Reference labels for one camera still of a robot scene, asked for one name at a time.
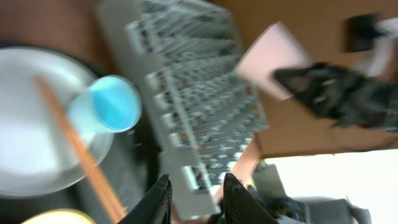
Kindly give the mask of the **blue cup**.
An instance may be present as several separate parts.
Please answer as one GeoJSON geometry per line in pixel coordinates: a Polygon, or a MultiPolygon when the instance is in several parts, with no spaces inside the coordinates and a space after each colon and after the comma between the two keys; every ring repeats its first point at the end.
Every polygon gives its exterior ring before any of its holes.
{"type": "Polygon", "coordinates": [[[89,146],[97,134],[114,134],[134,127],[142,114],[141,97],[126,78],[108,75],[95,80],[68,105],[67,116],[89,146]]]}

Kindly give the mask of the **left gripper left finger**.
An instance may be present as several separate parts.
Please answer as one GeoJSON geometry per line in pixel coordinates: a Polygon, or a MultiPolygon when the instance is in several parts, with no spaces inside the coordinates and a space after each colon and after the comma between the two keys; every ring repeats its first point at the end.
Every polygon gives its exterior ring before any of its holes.
{"type": "Polygon", "coordinates": [[[172,195],[169,175],[164,174],[118,224],[171,224],[172,195]]]}

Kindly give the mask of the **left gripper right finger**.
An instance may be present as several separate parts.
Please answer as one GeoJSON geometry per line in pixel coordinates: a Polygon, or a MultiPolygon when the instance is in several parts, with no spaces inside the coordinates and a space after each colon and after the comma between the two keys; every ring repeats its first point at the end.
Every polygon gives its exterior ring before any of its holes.
{"type": "Polygon", "coordinates": [[[223,209],[227,224],[278,224],[232,173],[224,177],[223,209]]]}

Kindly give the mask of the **yellow bowl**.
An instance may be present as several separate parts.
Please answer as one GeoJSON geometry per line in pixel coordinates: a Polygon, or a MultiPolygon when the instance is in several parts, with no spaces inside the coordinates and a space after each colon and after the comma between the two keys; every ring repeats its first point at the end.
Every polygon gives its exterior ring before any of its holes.
{"type": "Polygon", "coordinates": [[[73,209],[56,209],[40,213],[21,224],[95,224],[87,214],[73,209]]]}

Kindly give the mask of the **pink cup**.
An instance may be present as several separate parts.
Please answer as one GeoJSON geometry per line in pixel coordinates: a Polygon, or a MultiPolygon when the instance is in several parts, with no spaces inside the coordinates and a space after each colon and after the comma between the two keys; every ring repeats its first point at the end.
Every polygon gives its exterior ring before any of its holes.
{"type": "Polygon", "coordinates": [[[308,67],[311,58],[281,22],[269,26],[246,51],[235,72],[277,100],[292,97],[273,76],[282,68],[308,67]]]}

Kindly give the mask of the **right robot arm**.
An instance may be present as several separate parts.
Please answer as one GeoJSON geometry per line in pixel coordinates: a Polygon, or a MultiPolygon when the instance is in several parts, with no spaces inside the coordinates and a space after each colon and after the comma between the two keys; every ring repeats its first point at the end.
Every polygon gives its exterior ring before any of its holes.
{"type": "Polygon", "coordinates": [[[307,68],[283,68],[274,78],[319,118],[337,126],[397,131],[397,83],[381,82],[381,75],[397,47],[397,19],[378,22],[375,14],[346,20],[349,53],[368,51],[356,68],[315,63],[307,68]]]}

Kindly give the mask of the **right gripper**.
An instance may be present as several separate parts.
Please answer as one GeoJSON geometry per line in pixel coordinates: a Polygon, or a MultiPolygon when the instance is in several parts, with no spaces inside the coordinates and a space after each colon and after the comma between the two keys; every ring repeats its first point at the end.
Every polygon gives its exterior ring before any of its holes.
{"type": "Polygon", "coordinates": [[[344,76],[344,68],[327,63],[273,72],[275,80],[318,118],[336,119],[335,126],[344,128],[396,131],[397,84],[344,76]]]}

